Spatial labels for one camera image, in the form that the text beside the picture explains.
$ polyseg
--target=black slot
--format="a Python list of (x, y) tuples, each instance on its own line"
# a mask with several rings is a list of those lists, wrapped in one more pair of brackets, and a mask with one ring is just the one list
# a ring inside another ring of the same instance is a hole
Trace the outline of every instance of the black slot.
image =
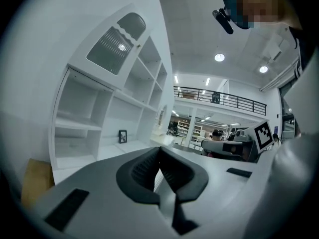
[(236, 169), (236, 168), (229, 168), (226, 172), (236, 174), (238, 176), (249, 178), (252, 174), (252, 172)]
[(63, 231), (76, 211), (80, 208), (89, 192), (81, 189), (73, 190), (53, 211), (45, 218), (45, 222), (59, 231)]

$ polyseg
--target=window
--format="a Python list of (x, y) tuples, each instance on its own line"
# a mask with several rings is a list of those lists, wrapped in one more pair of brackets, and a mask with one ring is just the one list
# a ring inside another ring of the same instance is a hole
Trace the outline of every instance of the window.
[(144, 20), (136, 13), (129, 13), (118, 21), (118, 25), (126, 31), (136, 41), (145, 31)]
[(289, 91), (289, 89), (293, 86), (293, 84), (295, 82), (296, 82), (296, 79), (293, 79), (292, 81), (288, 82), (287, 84), (285, 84), (284, 86), (279, 88), (280, 97), (281, 97), (281, 104), (282, 104), (282, 114), (283, 115), (287, 115), (287, 114), (292, 114), (293, 113), (292, 109), (289, 107), (289, 105), (284, 100), (284, 96)]
[(117, 75), (133, 44), (111, 27), (93, 46), (87, 59)]

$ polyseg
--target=ceiling light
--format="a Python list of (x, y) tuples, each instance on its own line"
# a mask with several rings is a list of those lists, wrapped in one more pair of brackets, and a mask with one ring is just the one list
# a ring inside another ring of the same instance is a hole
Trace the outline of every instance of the ceiling light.
[(261, 72), (262, 74), (266, 73), (268, 71), (268, 67), (267, 66), (262, 66), (260, 69), (259, 69), (259, 72)]
[(125, 48), (126, 48), (126, 47), (125, 47), (125, 45), (123, 45), (123, 44), (120, 44), (120, 45), (119, 45), (119, 50), (124, 51), (124, 50), (125, 50)]
[(223, 54), (217, 54), (216, 56), (215, 56), (215, 60), (217, 61), (217, 62), (221, 62), (221, 61), (223, 61), (225, 59), (225, 56), (223, 55)]

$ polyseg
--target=black railing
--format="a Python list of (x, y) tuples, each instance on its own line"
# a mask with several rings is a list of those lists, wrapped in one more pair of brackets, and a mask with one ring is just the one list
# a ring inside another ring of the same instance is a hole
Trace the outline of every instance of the black railing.
[(266, 116), (266, 104), (227, 93), (174, 86), (174, 96), (235, 107)]

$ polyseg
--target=person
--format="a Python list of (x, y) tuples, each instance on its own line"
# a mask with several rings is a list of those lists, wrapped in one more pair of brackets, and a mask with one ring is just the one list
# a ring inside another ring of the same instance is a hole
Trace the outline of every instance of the person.
[(215, 129), (212, 134), (213, 141), (220, 141), (222, 134), (219, 132), (219, 130)]
[(274, 138), (275, 142), (273, 143), (271, 150), (272, 151), (277, 151), (280, 148), (280, 146), (281, 146), (281, 142), (280, 142), (279, 137), (278, 137), (278, 135), (276, 133), (273, 134), (273, 138)]
[(317, 25), (310, 23), (317, 0), (223, 0), (225, 13), (238, 27), (248, 29), (262, 23), (284, 23), (299, 41), (301, 69), (304, 70), (318, 45)]
[(236, 134), (236, 129), (235, 128), (232, 128), (231, 131), (230, 131), (230, 135), (228, 137), (228, 141), (233, 141), (234, 138), (235, 138), (235, 134)]

